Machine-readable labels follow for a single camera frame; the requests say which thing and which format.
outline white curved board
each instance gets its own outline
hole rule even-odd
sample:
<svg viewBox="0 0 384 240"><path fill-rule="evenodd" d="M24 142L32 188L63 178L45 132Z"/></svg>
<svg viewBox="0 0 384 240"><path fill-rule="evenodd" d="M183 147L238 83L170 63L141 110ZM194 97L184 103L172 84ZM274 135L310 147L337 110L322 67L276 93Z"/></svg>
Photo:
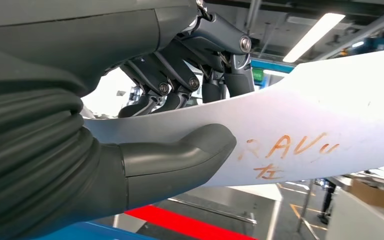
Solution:
<svg viewBox="0 0 384 240"><path fill-rule="evenodd" d="M246 95L131 118L85 119L104 143L174 142L206 124L237 146L207 186L267 184L384 166L384 51L300 64Z"/></svg>

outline red floor stripe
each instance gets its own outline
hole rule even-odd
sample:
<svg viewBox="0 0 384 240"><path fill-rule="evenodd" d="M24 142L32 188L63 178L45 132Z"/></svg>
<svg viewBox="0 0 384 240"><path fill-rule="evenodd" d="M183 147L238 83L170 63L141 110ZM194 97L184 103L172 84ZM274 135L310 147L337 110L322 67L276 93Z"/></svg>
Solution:
<svg viewBox="0 0 384 240"><path fill-rule="evenodd" d="M200 240L255 240L255 238L210 225L152 205L129 210L125 213L160 227Z"/></svg>

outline fluorescent light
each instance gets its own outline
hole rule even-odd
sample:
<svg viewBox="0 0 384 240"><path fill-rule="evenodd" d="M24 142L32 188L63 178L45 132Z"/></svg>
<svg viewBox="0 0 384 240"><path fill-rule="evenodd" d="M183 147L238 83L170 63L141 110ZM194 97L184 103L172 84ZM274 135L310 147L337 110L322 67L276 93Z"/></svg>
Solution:
<svg viewBox="0 0 384 240"><path fill-rule="evenodd" d="M286 77L288 75L288 73L281 72L281 71L264 70L262 72L265 74L276 75L276 76L280 76L280 77Z"/></svg>
<svg viewBox="0 0 384 240"><path fill-rule="evenodd" d="M283 61L287 63L295 62L332 28L334 28L343 18L345 18L345 15L326 13L292 48L292 50L284 57Z"/></svg>
<svg viewBox="0 0 384 240"><path fill-rule="evenodd" d="M356 48L356 47L360 47L361 45L364 44L364 41L359 41L359 42L356 42L354 43L353 45L351 45L352 48Z"/></svg>

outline green sign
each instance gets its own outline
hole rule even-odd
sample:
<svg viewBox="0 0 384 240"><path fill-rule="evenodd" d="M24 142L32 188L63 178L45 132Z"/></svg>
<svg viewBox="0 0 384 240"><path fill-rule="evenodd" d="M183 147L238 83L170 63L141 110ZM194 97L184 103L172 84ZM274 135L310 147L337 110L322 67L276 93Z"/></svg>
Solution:
<svg viewBox="0 0 384 240"><path fill-rule="evenodd" d="M264 73L262 68L257 68L257 67L252 68L252 77L254 78L255 82L263 81L263 75Z"/></svg>

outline cardboard box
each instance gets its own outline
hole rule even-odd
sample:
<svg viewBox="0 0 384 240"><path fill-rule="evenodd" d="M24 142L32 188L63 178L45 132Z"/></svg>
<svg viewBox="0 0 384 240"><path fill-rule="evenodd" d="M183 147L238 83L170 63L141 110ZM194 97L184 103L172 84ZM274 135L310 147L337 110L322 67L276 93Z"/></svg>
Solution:
<svg viewBox="0 0 384 240"><path fill-rule="evenodd" d="M348 191L369 205L384 208L384 190L382 189L354 179Z"/></svg>

